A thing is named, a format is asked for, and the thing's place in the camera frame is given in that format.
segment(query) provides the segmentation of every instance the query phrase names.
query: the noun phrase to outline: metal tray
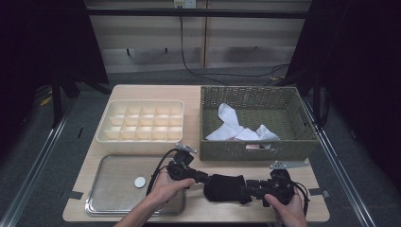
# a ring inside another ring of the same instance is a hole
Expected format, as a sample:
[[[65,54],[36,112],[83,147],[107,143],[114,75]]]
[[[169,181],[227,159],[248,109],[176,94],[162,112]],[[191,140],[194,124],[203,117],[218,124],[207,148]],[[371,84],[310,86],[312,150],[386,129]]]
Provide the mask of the metal tray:
[[[148,183],[160,157],[109,155],[100,161],[94,184],[85,204],[91,217],[123,217],[147,193]],[[135,179],[144,177],[145,186],[137,188]],[[179,215],[185,208],[182,190],[153,216]]]

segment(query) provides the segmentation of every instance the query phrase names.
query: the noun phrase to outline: wicker basket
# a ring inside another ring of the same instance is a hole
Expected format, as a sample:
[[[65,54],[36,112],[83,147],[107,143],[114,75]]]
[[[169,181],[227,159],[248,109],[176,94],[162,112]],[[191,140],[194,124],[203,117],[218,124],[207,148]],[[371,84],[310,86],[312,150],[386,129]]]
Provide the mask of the wicker basket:
[[[202,86],[200,95],[200,159],[203,161],[303,161],[319,145],[296,88]],[[239,125],[256,131],[263,124],[281,140],[206,140],[223,123],[218,118],[221,103],[235,109]],[[270,148],[247,148],[267,143]]]

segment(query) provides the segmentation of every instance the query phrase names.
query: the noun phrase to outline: white ice cube tray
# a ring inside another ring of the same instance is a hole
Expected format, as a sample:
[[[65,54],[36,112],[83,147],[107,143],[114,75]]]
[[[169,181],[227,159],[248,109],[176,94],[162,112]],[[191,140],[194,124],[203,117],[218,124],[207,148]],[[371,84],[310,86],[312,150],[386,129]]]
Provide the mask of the white ice cube tray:
[[[115,100],[96,140],[113,154],[164,154],[183,138],[180,100]]]

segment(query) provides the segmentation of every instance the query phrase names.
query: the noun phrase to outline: plastic container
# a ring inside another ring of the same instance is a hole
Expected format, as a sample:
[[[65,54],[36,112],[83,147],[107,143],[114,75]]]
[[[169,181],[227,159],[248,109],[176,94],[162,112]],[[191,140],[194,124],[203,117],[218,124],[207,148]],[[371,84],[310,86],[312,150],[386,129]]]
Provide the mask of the plastic container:
[[[261,124],[280,141],[209,141],[218,129],[218,106],[235,109],[239,125],[256,131]],[[294,87],[220,87],[200,89],[200,159],[216,161],[303,161],[320,144]]]
[[[160,155],[183,138],[180,100],[114,100],[96,140],[111,154]]]

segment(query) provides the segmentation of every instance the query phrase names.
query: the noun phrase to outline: black cable wire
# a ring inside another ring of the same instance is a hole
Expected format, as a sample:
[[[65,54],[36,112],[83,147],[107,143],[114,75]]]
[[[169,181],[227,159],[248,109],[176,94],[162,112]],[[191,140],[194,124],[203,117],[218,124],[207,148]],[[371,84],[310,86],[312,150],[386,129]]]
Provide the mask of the black cable wire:
[[[154,170],[153,174],[151,175],[150,182],[148,185],[147,195],[150,193],[151,189],[153,188],[154,181],[156,181],[156,178],[157,178],[157,175],[159,175],[160,169],[162,169],[162,168],[160,168],[160,166],[165,161],[166,157],[173,151],[178,151],[178,149],[173,148],[173,149],[169,150],[165,155],[163,155],[162,159],[160,160],[159,164],[157,165],[156,169]]]
[[[294,186],[297,187],[301,191],[302,195],[304,196],[304,215],[306,217],[307,207],[309,206],[309,202],[310,202],[309,197],[308,197],[308,193],[307,193],[307,189],[301,183],[294,183]]]
[[[308,73],[310,70],[311,70],[310,68],[304,68],[301,71],[297,72],[294,76],[286,77],[285,79],[281,80],[280,82],[275,84],[275,86],[287,86],[287,85],[289,85],[291,83],[296,83],[298,81],[297,79],[299,77],[301,77],[302,75]]]
[[[218,83],[221,83],[221,84],[224,84],[224,85],[229,85],[229,84],[227,84],[227,83],[225,83],[225,82],[223,82],[223,81],[220,81],[220,80],[218,80],[218,79],[211,79],[211,78],[208,78],[208,77],[206,77],[206,76],[230,76],[230,77],[243,77],[243,78],[260,78],[260,77],[264,77],[264,76],[271,75],[271,74],[273,74],[274,72],[279,71],[280,69],[282,69],[284,66],[289,65],[289,63],[275,65],[275,66],[271,69],[270,72],[265,73],[265,74],[260,74],[260,75],[240,75],[240,74],[224,74],[224,73],[201,74],[201,73],[197,73],[197,72],[194,72],[194,71],[192,71],[191,69],[188,68],[188,66],[186,65],[185,57],[184,57],[184,55],[183,55],[183,17],[180,17],[180,31],[181,31],[181,55],[182,55],[182,59],[183,59],[183,66],[185,67],[185,69],[186,69],[190,74],[192,74],[192,75],[194,75],[194,76],[196,76],[196,77],[198,77],[198,78],[210,79],[210,80],[212,80],[212,81],[214,81],[214,82],[218,82]],[[271,82],[272,82],[272,78],[270,78],[270,82],[268,82],[268,83],[265,84],[264,86],[268,85],[268,84],[271,83]]]
[[[327,122],[329,112],[330,112],[330,97],[329,97],[327,91],[324,91],[323,116],[321,118],[321,126],[322,127]]]

